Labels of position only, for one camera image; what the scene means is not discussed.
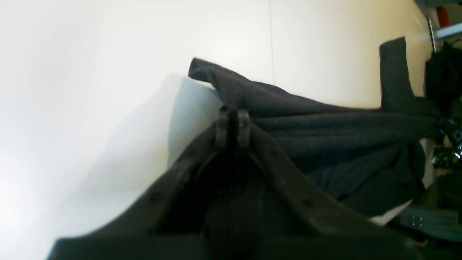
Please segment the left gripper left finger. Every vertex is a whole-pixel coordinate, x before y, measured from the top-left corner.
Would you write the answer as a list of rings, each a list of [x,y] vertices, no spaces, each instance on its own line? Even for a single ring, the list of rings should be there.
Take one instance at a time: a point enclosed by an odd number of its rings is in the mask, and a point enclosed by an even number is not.
[[[229,183],[230,117],[188,145],[126,211],[88,235],[56,241],[50,260],[209,260],[202,232],[212,202]]]

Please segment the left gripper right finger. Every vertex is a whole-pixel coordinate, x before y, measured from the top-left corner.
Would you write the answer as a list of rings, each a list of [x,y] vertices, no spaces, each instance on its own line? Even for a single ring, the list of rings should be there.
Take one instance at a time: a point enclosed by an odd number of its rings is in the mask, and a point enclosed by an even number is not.
[[[384,229],[320,191],[279,144],[253,125],[247,110],[236,113],[236,141],[262,167],[264,177],[310,232],[305,237],[264,239],[255,260],[421,260],[412,240]]]

